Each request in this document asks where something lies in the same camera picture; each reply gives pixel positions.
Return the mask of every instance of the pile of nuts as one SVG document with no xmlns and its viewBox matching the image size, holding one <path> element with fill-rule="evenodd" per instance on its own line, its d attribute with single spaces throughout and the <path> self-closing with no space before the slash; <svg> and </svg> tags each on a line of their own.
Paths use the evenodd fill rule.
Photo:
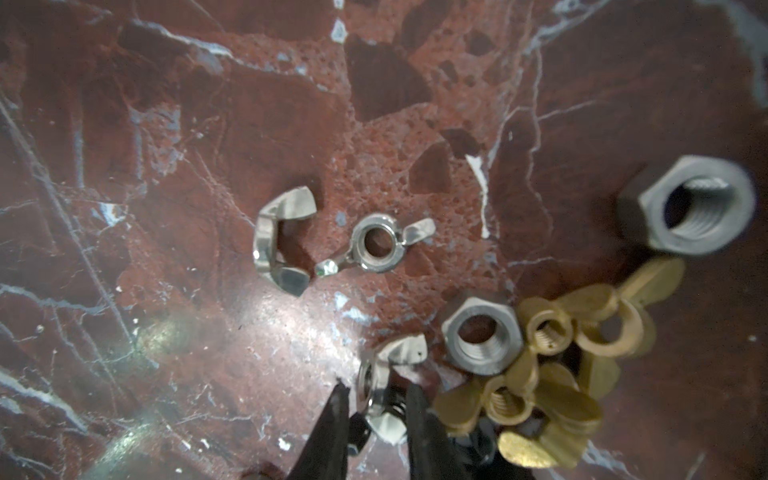
<svg viewBox="0 0 768 480">
<path fill-rule="evenodd" d="M 556 300 L 527 298 L 515 309 L 482 293 L 448 303 L 439 314 L 445 344 L 453 363 L 474 373 L 432 404 L 449 436 L 475 431 L 484 412 L 502 428 L 498 449 L 508 461 L 575 467 L 602 423 L 598 400 L 618 382 L 616 359 L 643 355 L 654 344 L 656 328 L 645 306 L 669 297 L 684 271 L 681 258 L 663 256 L 618 287 L 595 284 Z M 468 343 L 458 328 L 480 315 L 493 319 L 496 331 L 483 343 Z M 621 332 L 606 340 L 601 326 L 615 316 Z M 580 353 L 576 375 L 558 358 L 572 343 Z"/>
<path fill-rule="evenodd" d="M 684 200 L 677 219 L 670 214 L 673 198 Z M 731 162 L 688 155 L 671 167 L 651 165 L 619 194 L 617 217 L 626 238 L 674 257 L 652 258 L 621 285 L 594 284 L 553 300 L 534 296 L 512 307 L 493 293 L 465 291 L 448 302 L 438 313 L 445 346 L 451 362 L 472 377 L 439 393 L 432 407 L 455 439 L 459 456 L 467 445 L 482 444 L 489 450 L 465 457 L 486 462 L 498 448 L 508 461 L 527 468 L 575 467 L 601 426 L 598 400 L 619 380 L 617 360 L 653 347 L 656 327 L 646 307 L 679 287 L 685 271 L 679 256 L 725 247 L 747 227 L 755 203 L 749 175 Z M 267 204 L 256 225 L 257 270 L 295 296 L 311 277 L 277 256 L 277 224 L 315 212 L 312 193 L 300 187 Z M 366 235 L 372 230 L 390 239 L 392 248 L 384 257 L 367 250 Z M 318 263 L 315 274 L 334 275 L 351 266 L 384 273 L 398 265 L 408 246 L 434 232 L 430 218 L 400 227 L 388 214 L 370 214 L 354 227 L 348 246 Z M 460 329 L 477 317 L 491 319 L 495 331 L 472 343 Z M 605 329 L 612 318 L 621 324 L 614 338 Z M 575 364 L 564 361 L 568 352 Z M 427 356 L 424 334 L 396 337 L 363 354 L 358 413 L 349 429 L 351 455 L 362 451 L 371 431 L 392 445 L 404 441 L 404 398 L 390 385 L 391 368 L 415 365 Z M 483 442 L 475 441 L 477 435 Z"/>
</svg>

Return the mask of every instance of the nut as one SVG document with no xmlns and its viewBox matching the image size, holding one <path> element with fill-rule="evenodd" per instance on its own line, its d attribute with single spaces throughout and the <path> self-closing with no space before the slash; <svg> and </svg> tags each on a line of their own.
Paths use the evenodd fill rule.
<svg viewBox="0 0 768 480">
<path fill-rule="evenodd" d="M 603 422 L 600 404 L 570 386 L 541 379 L 534 396 L 536 406 L 567 432 L 591 435 Z"/>
<path fill-rule="evenodd" d="M 390 445 L 400 445 L 406 440 L 406 399 L 399 392 L 389 391 L 385 410 L 378 415 L 366 413 L 366 421 L 373 433 Z"/>
<path fill-rule="evenodd" d="M 371 436 L 371 428 L 366 417 L 361 412 L 355 412 L 349 417 L 349 434 L 346 441 L 346 452 L 350 457 L 360 455 Z"/>
<path fill-rule="evenodd" d="M 599 400 L 610 393 L 619 381 L 621 367 L 612 358 L 598 356 L 589 352 L 581 352 L 581 363 L 578 367 L 579 389 Z"/>
<path fill-rule="evenodd" d="M 607 341 L 603 337 L 601 322 L 578 321 L 574 341 L 582 350 L 610 358 L 639 356 L 650 351 L 656 339 L 656 329 L 645 309 L 621 298 L 618 315 L 621 333 L 617 339 Z M 653 329 L 649 336 L 645 335 L 647 327 Z"/>
<path fill-rule="evenodd" d="M 369 251 L 366 238 L 368 233 L 374 231 L 379 231 L 388 237 L 389 249 L 386 252 Z M 355 265 L 369 272 L 389 272 L 402 261 L 406 254 L 406 247 L 426 240 L 434 234 L 435 221 L 431 218 L 425 218 L 401 228 L 392 215 L 370 214 L 353 228 L 349 249 L 315 265 L 315 274 L 317 276 L 336 275 L 341 270 Z"/>
<path fill-rule="evenodd" d="M 483 343 L 462 339 L 458 330 L 472 317 L 487 316 L 496 323 L 493 335 Z M 453 362 L 467 372 L 492 376 L 503 372 L 523 349 L 515 311 L 493 295 L 466 290 L 440 309 L 442 335 Z"/>
<path fill-rule="evenodd" d="M 401 335 L 363 352 L 357 373 L 357 410 L 379 415 L 386 407 L 392 365 L 415 365 L 427 360 L 423 333 Z"/>
<path fill-rule="evenodd" d="M 516 311 L 534 352 L 556 355 L 571 344 L 574 338 L 571 318 L 557 304 L 534 296 L 520 302 Z"/>
<path fill-rule="evenodd" d="M 469 435 L 475 429 L 482 410 L 481 396 L 482 385 L 473 378 L 435 397 L 432 408 L 448 436 Z"/>
<path fill-rule="evenodd" d="M 512 393 L 502 375 L 483 379 L 482 405 L 488 418 L 506 426 L 523 423 L 533 413 L 534 406 L 530 394 Z"/>
<path fill-rule="evenodd" d="M 676 190 L 690 197 L 690 206 L 682 221 L 667 225 L 667 203 Z M 739 236 L 755 203 L 744 169 L 718 158 L 686 155 L 671 167 L 651 165 L 642 171 L 619 194 L 616 209 L 627 239 L 655 250 L 704 255 Z"/>
<path fill-rule="evenodd" d="M 310 284 L 310 274 L 277 259 L 277 226 L 283 220 L 304 220 L 317 213 L 308 187 L 288 190 L 265 205 L 253 229 L 253 263 L 256 270 L 283 292 L 300 296 Z"/>
<path fill-rule="evenodd" d="M 504 380 L 510 392 L 517 396 L 528 396 L 538 385 L 538 358 L 532 349 L 523 349 L 518 358 L 509 366 Z"/>
</svg>

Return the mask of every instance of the hex nut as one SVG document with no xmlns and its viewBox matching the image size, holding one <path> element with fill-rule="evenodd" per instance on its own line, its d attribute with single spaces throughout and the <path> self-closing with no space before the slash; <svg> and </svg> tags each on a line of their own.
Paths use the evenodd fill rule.
<svg viewBox="0 0 768 480">
<path fill-rule="evenodd" d="M 366 416 L 361 412 L 355 412 L 349 417 L 349 435 L 346 442 L 346 451 L 350 457 L 360 455 L 366 447 L 371 436 L 371 428 L 368 426 Z"/>
<path fill-rule="evenodd" d="M 665 220 L 667 202 L 682 187 L 690 207 L 677 225 Z M 619 194 L 616 211 L 623 235 L 655 250 L 704 255 L 725 247 L 755 211 L 747 172 L 719 158 L 685 155 L 671 167 L 651 165 Z"/>
<path fill-rule="evenodd" d="M 469 343 L 458 331 L 474 316 L 488 316 L 496 331 L 483 343 Z M 461 369 L 476 375 L 493 376 L 503 372 L 518 357 L 524 343 L 515 311 L 491 293 L 465 290 L 438 312 L 441 330 L 451 360 Z"/>
</svg>

